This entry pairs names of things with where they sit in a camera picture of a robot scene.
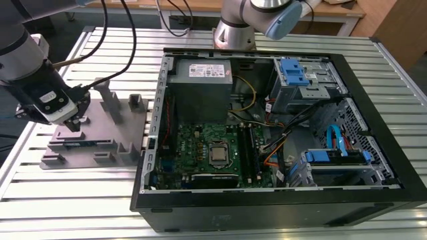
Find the motherboard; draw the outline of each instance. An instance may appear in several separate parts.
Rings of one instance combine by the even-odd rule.
[[[262,126],[182,124],[175,157],[158,169],[162,189],[269,188],[270,168],[262,168]]]

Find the aluminum slotted table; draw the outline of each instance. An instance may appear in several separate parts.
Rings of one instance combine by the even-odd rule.
[[[86,55],[103,28],[83,32],[69,58]],[[290,35],[282,41],[257,35],[259,50],[343,54],[404,151],[427,182],[427,98],[381,43],[369,38]],[[183,38],[165,30],[138,30],[138,52],[127,73],[110,88],[119,98],[138,93],[153,99],[163,48],[213,48],[213,32]],[[105,44],[86,61],[61,73],[67,84],[87,85],[129,62],[133,32],[110,28]],[[93,92],[93,98],[101,98]],[[135,167],[45,171],[42,156],[54,126],[30,123],[0,169],[0,239],[426,239],[427,205],[392,212],[357,226],[221,232],[157,233],[130,211]]]

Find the robotic arm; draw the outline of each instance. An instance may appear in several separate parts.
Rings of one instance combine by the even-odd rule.
[[[71,88],[46,59],[23,23],[61,13],[93,0],[0,1],[0,85],[18,99],[17,117],[43,124],[65,123],[81,130],[91,96],[82,87]]]
[[[89,88],[66,84],[23,23],[91,2],[0,0],[0,85],[21,103],[15,116],[37,123],[65,124],[73,132],[81,130],[81,118],[91,103]],[[215,46],[253,49],[255,29],[279,40],[297,25],[302,9],[297,0],[225,0]]]
[[[215,47],[251,50],[255,30],[273,40],[282,39],[295,27],[302,12],[303,6],[297,0],[225,0]]]

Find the wooden cabinet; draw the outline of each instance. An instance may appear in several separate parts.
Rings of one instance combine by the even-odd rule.
[[[409,70],[427,51],[427,0],[358,0],[366,12],[351,36],[377,37]]]

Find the green circuit board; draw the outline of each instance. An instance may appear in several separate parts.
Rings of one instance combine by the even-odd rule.
[[[177,157],[169,159],[174,176],[163,175],[169,182],[167,188],[181,189],[182,179],[193,174],[234,174],[239,175],[239,188],[269,188],[273,186],[271,172],[259,171],[259,177],[254,180],[243,178],[242,158],[239,149],[238,130],[241,125],[222,124],[182,124],[178,131]],[[265,144],[263,129],[261,126],[251,126],[257,147]],[[214,166],[210,162],[210,147],[214,145],[227,146],[229,164]]]

